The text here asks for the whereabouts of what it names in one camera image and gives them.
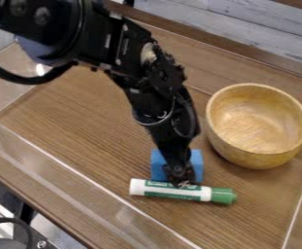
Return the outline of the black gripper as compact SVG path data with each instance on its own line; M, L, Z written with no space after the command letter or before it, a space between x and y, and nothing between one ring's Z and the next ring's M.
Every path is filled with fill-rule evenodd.
M168 182L180 188L195 183L195 170L189 162L189 143L200 132L193 110L173 110L163 116L141 116L157 150L165 160L163 171Z

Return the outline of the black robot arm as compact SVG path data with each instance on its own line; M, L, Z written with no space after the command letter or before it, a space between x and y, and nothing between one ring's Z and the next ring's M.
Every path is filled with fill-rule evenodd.
M0 0L0 30L17 37L33 61L50 67L44 75L25 77L0 66L0 79L41 85L81 64L103 71L152 137L169 182L195 183L189 143L200 127L184 68L152 33L113 14L107 0Z

